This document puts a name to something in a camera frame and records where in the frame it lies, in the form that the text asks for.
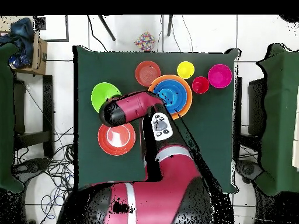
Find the pink bowl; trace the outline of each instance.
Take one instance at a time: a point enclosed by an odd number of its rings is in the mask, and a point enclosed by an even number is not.
[[[208,72],[208,80],[217,89],[225,88],[232,81],[231,69],[224,64],[216,64]]]

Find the yellow cup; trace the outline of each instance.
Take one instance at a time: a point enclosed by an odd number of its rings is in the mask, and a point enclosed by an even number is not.
[[[188,79],[194,74],[194,65],[188,61],[181,62],[177,68],[178,75],[183,79]]]

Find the red robot arm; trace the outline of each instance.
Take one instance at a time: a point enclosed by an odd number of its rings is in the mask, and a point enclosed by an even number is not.
[[[57,224],[213,223],[209,189],[162,99],[138,92],[100,109],[110,127],[138,118],[145,181],[83,188],[67,198]]]

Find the green bowl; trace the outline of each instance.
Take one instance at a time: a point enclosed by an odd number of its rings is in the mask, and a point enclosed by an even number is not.
[[[111,83],[101,82],[97,84],[91,93],[91,103],[96,112],[99,113],[101,105],[114,95],[121,95],[121,93]]]

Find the red plate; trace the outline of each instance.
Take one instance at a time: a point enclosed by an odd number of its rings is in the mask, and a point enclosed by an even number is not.
[[[98,133],[100,147],[110,155],[119,156],[130,151],[136,140],[135,131],[131,124],[117,127],[101,125]]]
[[[135,70],[136,80],[145,87],[151,86],[153,80],[159,76],[161,76],[160,68],[152,61],[141,62]]]

